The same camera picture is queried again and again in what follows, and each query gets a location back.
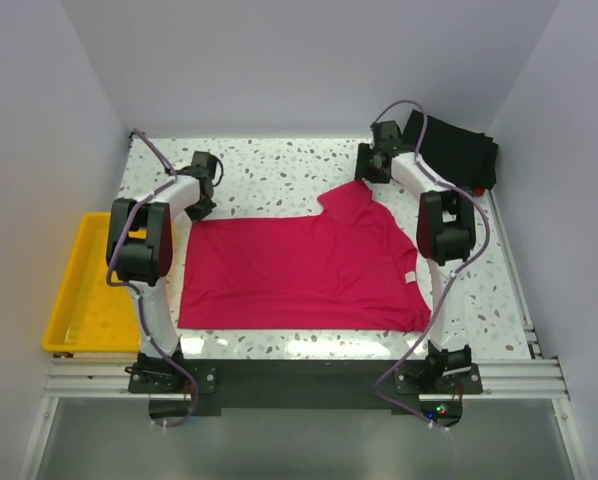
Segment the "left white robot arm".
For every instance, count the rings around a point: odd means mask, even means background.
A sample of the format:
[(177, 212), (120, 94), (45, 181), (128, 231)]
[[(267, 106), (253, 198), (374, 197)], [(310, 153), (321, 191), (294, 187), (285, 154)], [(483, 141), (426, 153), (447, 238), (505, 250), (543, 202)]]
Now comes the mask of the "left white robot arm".
[(196, 151), (190, 165), (170, 171), (153, 192), (112, 203), (106, 282), (130, 293), (141, 332), (140, 354), (147, 358), (172, 364), (180, 351), (166, 287), (174, 255), (172, 221), (182, 213), (193, 223), (207, 217), (216, 207), (214, 189), (223, 174), (218, 157)]

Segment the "magenta t shirt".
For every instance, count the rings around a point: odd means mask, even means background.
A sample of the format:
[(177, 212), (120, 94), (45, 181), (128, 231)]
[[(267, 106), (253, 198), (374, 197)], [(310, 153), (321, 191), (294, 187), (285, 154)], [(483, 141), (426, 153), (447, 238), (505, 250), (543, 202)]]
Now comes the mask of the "magenta t shirt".
[(179, 327), (425, 330), (418, 251), (390, 211), (361, 181), (318, 201), (318, 215), (193, 225)]

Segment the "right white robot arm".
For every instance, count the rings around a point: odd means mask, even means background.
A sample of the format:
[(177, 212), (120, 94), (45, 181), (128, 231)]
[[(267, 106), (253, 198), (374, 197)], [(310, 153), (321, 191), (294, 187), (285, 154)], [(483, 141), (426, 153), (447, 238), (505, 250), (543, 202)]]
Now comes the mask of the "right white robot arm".
[(419, 200), (416, 243), (432, 285), (432, 316), (422, 335), (427, 355), (419, 366), (403, 363), (396, 374), (424, 391), (468, 375), (472, 368), (460, 268), (476, 245), (474, 205), (424, 164), (417, 147), (404, 143), (396, 122), (376, 121), (371, 132), (372, 142), (359, 145), (355, 178), (381, 184), (393, 180)]

